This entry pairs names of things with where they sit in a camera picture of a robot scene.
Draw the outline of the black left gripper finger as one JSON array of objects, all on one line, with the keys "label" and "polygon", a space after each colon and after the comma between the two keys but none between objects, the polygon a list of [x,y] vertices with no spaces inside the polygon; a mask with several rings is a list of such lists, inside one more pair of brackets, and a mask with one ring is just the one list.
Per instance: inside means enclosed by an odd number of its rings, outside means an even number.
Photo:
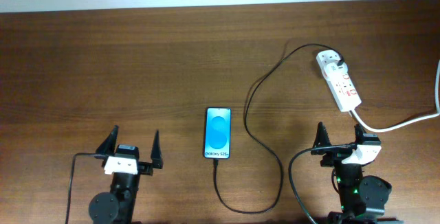
[{"label": "black left gripper finger", "polygon": [[115,125],[110,132],[110,134],[107,136],[107,138],[104,140],[101,145],[96,149],[96,153],[100,155],[110,155],[112,156],[116,149],[116,142],[118,137],[118,129],[119,126]]},{"label": "black left gripper finger", "polygon": [[152,167],[156,169],[162,169],[164,162],[162,158],[162,152],[160,148],[160,132],[155,132],[155,137],[153,140],[152,150],[151,150],[151,161]]}]

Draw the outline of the blue Galaxy smartphone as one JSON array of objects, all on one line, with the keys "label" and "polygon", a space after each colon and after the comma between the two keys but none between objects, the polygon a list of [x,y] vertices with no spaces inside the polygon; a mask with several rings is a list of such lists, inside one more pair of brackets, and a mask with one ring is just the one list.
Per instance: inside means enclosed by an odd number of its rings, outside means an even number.
[{"label": "blue Galaxy smartphone", "polygon": [[230,158],[231,114],[230,108],[207,108],[203,147],[205,158]]}]

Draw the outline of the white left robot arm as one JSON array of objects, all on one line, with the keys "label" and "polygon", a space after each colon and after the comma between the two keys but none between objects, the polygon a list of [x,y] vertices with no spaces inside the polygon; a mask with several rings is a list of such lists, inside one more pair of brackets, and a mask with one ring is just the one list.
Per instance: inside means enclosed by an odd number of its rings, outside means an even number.
[{"label": "white left robot arm", "polygon": [[113,177],[110,190],[98,193],[89,203],[89,216],[94,224],[131,223],[140,177],[153,175],[164,162],[160,149],[160,134],[154,136],[151,161],[140,161],[137,146],[117,144],[118,127],[96,149],[96,157],[103,160],[106,175]]}]

